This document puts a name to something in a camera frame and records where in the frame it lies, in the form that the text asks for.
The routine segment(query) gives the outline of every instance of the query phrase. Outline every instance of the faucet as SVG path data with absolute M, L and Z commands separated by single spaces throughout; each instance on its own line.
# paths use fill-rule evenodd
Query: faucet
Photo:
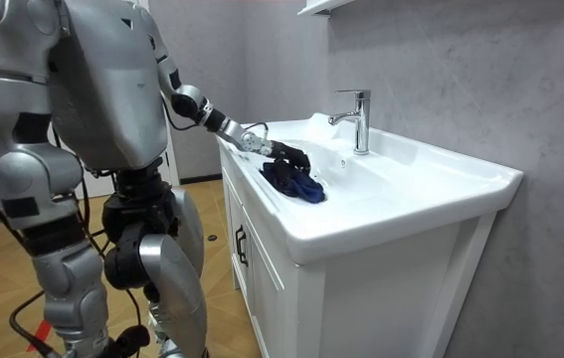
M 370 136 L 370 89 L 338 90 L 337 92 L 354 92 L 355 110 L 348 113 L 331 115 L 328 118 L 330 125 L 337 125 L 342 120 L 354 121 L 357 125 L 356 143 L 354 154 L 366 155 L 370 152 L 368 141 Z

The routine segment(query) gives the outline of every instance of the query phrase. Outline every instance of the blue cloth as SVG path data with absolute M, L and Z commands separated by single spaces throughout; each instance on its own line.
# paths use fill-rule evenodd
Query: blue cloth
M 264 168 L 260 173 L 284 195 L 300 198 L 312 204 L 325 200 L 321 184 L 312 180 L 309 173 L 295 168 L 284 160 L 278 159 L 273 163 L 264 163 Z

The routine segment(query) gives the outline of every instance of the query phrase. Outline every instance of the shelf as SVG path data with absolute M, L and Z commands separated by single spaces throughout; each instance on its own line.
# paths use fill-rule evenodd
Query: shelf
M 353 0 L 306 0 L 305 7 L 297 15 L 329 16 L 330 10 L 345 5 Z

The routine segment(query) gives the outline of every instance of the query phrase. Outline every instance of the gray wall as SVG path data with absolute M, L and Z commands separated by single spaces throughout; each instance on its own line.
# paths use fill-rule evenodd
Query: gray wall
M 524 171 L 446 356 L 564 357 L 564 0 L 301 7 L 245 9 L 249 119 L 350 109 L 331 92 L 366 88 L 374 127 Z
M 244 2 L 150 0 L 149 9 L 185 84 L 200 88 L 225 114 L 246 116 Z M 180 126 L 189 119 L 175 117 Z M 215 136 L 203 128 L 173 130 L 180 178 L 220 173 Z

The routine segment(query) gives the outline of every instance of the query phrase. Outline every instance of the silver robot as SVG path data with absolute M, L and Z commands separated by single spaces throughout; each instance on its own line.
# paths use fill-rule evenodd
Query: silver robot
M 202 227 L 191 198 L 157 171 L 167 143 L 161 93 L 238 149 L 309 169 L 301 151 L 243 129 L 183 85 L 145 9 L 121 0 L 0 0 L 0 207 L 25 238 L 45 319 L 65 342 L 66 352 L 49 357 L 127 357 L 148 344 L 143 326 L 109 337 L 103 269 L 115 288 L 144 289 L 161 353 L 176 352 L 164 357 L 209 356 Z M 82 165 L 49 143 L 50 123 L 89 171 L 117 180 L 103 209 L 115 243 L 104 262 L 69 195 Z

